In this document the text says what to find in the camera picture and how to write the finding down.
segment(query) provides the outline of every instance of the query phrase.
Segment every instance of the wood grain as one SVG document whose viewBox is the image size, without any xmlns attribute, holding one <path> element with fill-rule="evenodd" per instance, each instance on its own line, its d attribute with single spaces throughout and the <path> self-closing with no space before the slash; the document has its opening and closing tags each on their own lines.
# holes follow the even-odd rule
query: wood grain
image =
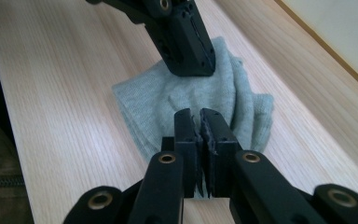
<svg viewBox="0 0 358 224">
<path fill-rule="evenodd" d="M 275 98 L 271 161 L 307 192 L 358 191 L 358 83 L 274 1 L 197 3 L 253 90 Z M 143 177 L 110 88 L 158 60 L 143 26 L 106 5 L 0 0 L 0 78 L 36 223 L 61 223 L 88 189 Z M 186 200 L 184 222 L 232 223 L 227 205 Z"/>
</svg>

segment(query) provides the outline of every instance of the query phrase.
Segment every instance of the mounting hole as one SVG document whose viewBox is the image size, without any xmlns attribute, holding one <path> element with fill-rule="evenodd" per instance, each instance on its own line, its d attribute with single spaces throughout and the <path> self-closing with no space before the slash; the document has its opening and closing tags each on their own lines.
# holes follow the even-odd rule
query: mounting hole
<svg viewBox="0 0 358 224">
<path fill-rule="evenodd" d="M 113 196 L 108 191 L 100 191 L 95 193 L 89 199 L 89 208 L 92 210 L 100 210 L 108 206 L 113 201 Z"/>
<path fill-rule="evenodd" d="M 159 162 L 161 163 L 172 163 L 176 160 L 176 158 L 171 154 L 164 154 L 158 158 Z"/>
<path fill-rule="evenodd" d="M 170 8 L 170 3 L 168 0 L 160 0 L 159 4 L 161 5 L 162 10 L 168 10 Z"/>
<path fill-rule="evenodd" d="M 296 224 L 308 224 L 309 223 L 307 218 L 300 214 L 294 214 L 290 220 Z"/>
<path fill-rule="evenodd" d="M 330 189 L 327 191 L 328 197 L 335 203 L 344 207 L 355 207 L 356 200 L 347 192 L 339 189 Z"/>
<path fill-rule="evenodd" d="M 251 152 L 247 152 L 247 153 L 243 154 L 242 158 L 248 162 L 259 162 L 260 161 L 260 157 L 258 157 L 256 154 L 251 153 Z"/>
</svg>

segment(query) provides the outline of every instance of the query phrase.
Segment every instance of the screw hole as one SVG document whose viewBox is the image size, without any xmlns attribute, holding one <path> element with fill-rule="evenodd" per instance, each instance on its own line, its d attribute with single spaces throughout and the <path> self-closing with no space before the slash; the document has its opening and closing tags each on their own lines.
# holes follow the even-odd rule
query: screw hole
<svg viewBox="0 0 358 224">
<path fill-rule="evenodd" d="M 161 163 L 172 163 L 176 160 L 176 158 L 171 154 L 164 154 L 158 158 Z"/>
<path fill-rule="evenodd" d="M 344 207 L 355 207 L 356 200 L 347 192 L 339 189 L 330 189 L 327 191 L 328 197 L 335 203 Z"/>
<path fill-rule="evenodd" d="M 163 10 L 168 10 L 168 8 L 170 8 L 170 4 L 168 3 L 168 0 L 160 0 L 159 4 L 161 5 L 161 8 Z"/>
<path fill-rule="evenodd" d="M 259 162 L 260 161 L 260 157 L 258 157 L 254 153 L 250 153 L 250 152 L 243 154 L 242 158 L 248 162 Z"/>
<path fill-rule="evenodd" d="M 108 206 L 112 201 L 112 194 L 108 191 L 100 191 L 89 199 L 89 208 L 92 210 L 100 210 Z"/>
</svg>

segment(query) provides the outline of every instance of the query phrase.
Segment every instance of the light wood surface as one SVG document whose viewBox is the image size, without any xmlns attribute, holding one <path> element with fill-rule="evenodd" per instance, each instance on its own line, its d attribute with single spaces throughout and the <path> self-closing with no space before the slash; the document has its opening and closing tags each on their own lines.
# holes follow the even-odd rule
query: light wood surface
<svg viewBox="0 0 358 224">
<path fill-rule="evenodd" d="M 197 3 L 253 90 L 275 97 L 268 158 L 309 193 L 358 191 L 358 83 L 271 0 Z M 110 88 L 158 60 L 144 27 L 109 6 L 0 0 L 0 78 L 36 223 L 61 223 L 88 189 L 143 178 Z M 184 222 L 233 221 L 227 200 L 186 200 Z"/>
</svg>

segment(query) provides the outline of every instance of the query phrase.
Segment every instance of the gray sock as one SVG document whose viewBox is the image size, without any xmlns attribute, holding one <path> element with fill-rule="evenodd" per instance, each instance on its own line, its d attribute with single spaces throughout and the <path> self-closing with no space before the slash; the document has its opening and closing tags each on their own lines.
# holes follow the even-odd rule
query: gray sock
<svg viewBox="0 0 358 224">
<path fill-rule="evenodd" d="M 213 40 L 216 70 L 211 77 L 177 77 L 163 61 L 141 75 L 113 86 L 120 111 L 147 161 L 161 150 L 161 138 L 173 136 L 173 115 L 190 108 L 200 125 L 202 108 L 219 111 L 242 148 L 264 150 L 272 123 L 273 98 L 254 94 L 241 60 L 222 37 Z"/>
</svg>

